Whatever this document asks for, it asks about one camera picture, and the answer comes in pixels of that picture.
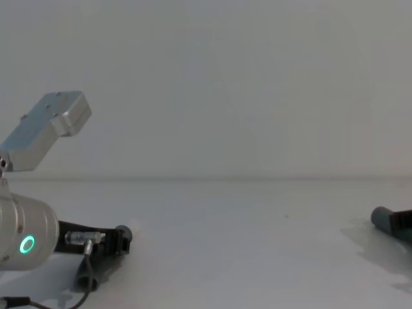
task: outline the black rubber tip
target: black rubber tip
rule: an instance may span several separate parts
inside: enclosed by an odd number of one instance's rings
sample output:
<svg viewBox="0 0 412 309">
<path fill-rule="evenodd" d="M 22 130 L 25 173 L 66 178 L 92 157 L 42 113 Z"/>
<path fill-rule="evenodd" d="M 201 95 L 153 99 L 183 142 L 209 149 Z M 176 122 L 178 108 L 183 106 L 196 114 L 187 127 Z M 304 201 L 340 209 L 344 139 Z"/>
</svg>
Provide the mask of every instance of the black rubber tip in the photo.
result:
<svg viewBox="0 0 412 309">
<path fill-rule="evenodd" d="M 116 229 L 123 230 L 124 231 L 124 237 L 129 238 L 130 241 L 133 240 L 133 233 L 131 232 L 131 229 L 129 229 L 125 225 L 119 225 L 116 227 Z"/>
<path fill-rule="evenodd" d="M 383 206 L 375 208 L 371 215 L 372 223 L 383 232 L 392 235 L 390 216 L 393 211 Z"/>
</svg>

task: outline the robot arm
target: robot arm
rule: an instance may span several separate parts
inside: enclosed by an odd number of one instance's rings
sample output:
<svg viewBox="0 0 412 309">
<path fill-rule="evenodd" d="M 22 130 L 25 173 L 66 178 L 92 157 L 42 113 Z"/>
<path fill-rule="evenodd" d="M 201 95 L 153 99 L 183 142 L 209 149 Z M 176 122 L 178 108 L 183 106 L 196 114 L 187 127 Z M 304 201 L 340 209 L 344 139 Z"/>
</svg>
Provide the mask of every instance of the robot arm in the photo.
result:
<svg viewBox="0 0 412 309">
<path fill-rule="evenodd" d="M 83 92 L 46 94 L 0 145 L 0 173 L 34 170 L 59 137 L 76 135 L 90 116 Z"/>
<path fill-rule="evenodd" d="M 0 145 L 0 271 L 31 270 L 54 252 L 85 255 L 75 287 L 85 297 L 97 289 L 103 273 L 117 257 L 129 254 L 131 230 L 87 227 L 59 221 L 53 209 L 42 201 L 10 191 L 4 172 L 32 171 L 59 137 L 76 135 L 91 116 L 81 91 L 49 93 L 25 116 Z M 28 297 L 4 297 L 6 303 L 29 304 Z M 45 308 L 37 303 L 30 305 Z"/>
</svg>

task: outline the white surface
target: white surface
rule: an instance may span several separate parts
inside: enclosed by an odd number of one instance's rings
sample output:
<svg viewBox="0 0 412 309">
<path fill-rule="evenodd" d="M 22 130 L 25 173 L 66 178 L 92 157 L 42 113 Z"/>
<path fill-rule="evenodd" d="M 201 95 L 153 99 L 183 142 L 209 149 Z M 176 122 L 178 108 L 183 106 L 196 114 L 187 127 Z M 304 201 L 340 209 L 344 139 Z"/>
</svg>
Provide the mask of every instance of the white surface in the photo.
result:
<svg viewBox="0 0 412 309">
<path fill-rule="evenodd" d="M 0 140 L 44 93 L 81 89 L 90 123 L 37 176 L 410 175 L 411 14 L 408 0 L 3 0 Z"/>
<path fill-rule="evenodd" d="M 412 182 L 12 183 L 62 220 L 140 239 L 87 308 L 387 309 L 410 305 L 412 256 L 372 228 L 378 205 L 410 209 Z M 7 273 L 0 295 L 63 308 L 78 258 Z"/>
</svg>

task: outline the black object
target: black object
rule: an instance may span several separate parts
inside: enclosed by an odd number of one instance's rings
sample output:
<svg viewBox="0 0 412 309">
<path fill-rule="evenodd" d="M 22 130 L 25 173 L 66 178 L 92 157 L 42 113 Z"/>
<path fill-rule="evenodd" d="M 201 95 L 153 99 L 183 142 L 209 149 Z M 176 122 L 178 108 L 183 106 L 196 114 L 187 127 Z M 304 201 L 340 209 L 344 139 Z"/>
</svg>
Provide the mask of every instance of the black object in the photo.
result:
<svg viewBox="0 0 412 309">
<path fill-rule="evenodd" d="M 380 206 L 372 212 L 371 221 L 386 234 L 400 240 L 412 241 L 412 211 L 394 212 Z"/>
<path fill-rule="evenodd" d="M 3 297 L 6 301 L 6 308 L 16 308 L 28 306 L 31 303 L 30 297 Z"/>
<path fill-rule="evenodd" d="M 132 232 L 125 225 L 115 229 L 101 229 L 87 227 L 60 221 L 60 236 L 55 252 L 69 254 L 83 254 L 84 245 L 67 244 L 65 235 L 68 232 L 100 232 L 105 234 L 100 243 L 94 244 L 90 255 L 90 264 L 93 271 L 91 291 L 94 292 L 105 281 L 106 272 L 116 268 L 119 259 L 129 254 L 130 243 L 133 239 Z M 74 288 L 79 292 L 88 290 L 89 272 L 86 260 L 80 264 L 75 276 Z"/>
</svg>

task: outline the silver metal bracket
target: silver metal bracket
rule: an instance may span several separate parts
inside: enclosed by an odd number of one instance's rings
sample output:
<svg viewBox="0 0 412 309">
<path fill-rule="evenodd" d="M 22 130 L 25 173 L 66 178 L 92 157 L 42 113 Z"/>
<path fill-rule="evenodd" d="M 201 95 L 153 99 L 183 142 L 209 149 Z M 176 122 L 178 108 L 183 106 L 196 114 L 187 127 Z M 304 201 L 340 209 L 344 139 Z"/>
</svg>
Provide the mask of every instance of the silver metal bracket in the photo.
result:
<svg viewBox="0 0 412 309">
<path fill-rule="evenodd" d="M 59 137 L 76 135 L 91 116 L 81 91 L 48 93 L 0 145 L 3 172 L 32 171 Z"/>
</svg>

